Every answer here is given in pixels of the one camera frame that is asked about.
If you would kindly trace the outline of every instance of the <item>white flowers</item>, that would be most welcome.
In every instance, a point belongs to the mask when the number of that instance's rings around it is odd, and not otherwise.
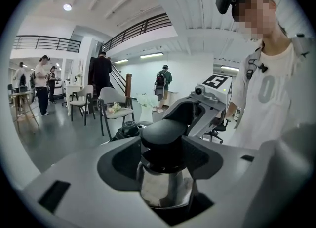
[[[121,106],[119,105],[119,103],[114,102],[113,106],[108,108],[108,111],[113,114],[113,113],[119,111],[120,108],[121,108]]]
[[[144,107],[154,107],[158,103],[158,96],[156,95],[148,95],[148,94],[142,94],[142,95],[136,95],[137,101]]]

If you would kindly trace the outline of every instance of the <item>glossy gray floor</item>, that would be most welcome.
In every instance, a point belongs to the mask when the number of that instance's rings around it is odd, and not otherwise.
[[[109,140],[107,130],[104,125],[104,134],[101,134],[100,117],[96,112],[96,119],[92,114],[87,116],[86,126],[78,108],[74,107],[74,121],[67,116],[67,109],[62,106],[64,100],[56,100],[56,104],[48,105],[48,116],[41,116],[37,101],[32,104],[35,117],[39,123],[39,130],[33,134],[26,123],[20,123],[19,134],[23,147],[30,156],[35,166],[41,171],[45,171],[51,165],[57,163],[65,156],[78,152],[85,148],[98,146]],[[139,121],[141,106],[137,101],[133,101],[135,120]],[[15,120],[15,110],[12,107],[12,117]],[[153,113],[153,121],[159,121],[163,113]]]

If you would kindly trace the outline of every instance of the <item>metal kettle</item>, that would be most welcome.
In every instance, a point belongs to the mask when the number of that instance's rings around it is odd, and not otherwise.
[[[186,130],[187,125],[164,119],[142,131],[137,181],[143,200],[153,209],[185,208],[190,204],[194,181],[184,165],[181,149],[181,136]]]

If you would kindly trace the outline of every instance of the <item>black metal railing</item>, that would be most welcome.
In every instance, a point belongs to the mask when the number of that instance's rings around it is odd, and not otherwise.
[[[78,53],[80,45],[80,41],[73,39],[20,35],[16,36],[12,49],[52,49]]]
[[[172,25],[172,23],[166,13],[151,17],[136,25],[133,25],[132,27],[126,29],[125,31],[121,32],[120,34],[116,35],[114,38],[106,42],[104,45],[102,45],[102,52],[107,52],[113,47],[135,36],[170,25]]]
[[[126,94],[126,79],[119,73],[118,69],[113,64],[111,75],[124,94]]]

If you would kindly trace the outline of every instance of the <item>black shirt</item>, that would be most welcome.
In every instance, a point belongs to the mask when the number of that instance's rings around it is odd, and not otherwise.
[[[110,86],[110,72],[112,72],[112,65],[109,59],[100,56],[93,61],[92,69],[93,82],[96,86],[109,87]]]

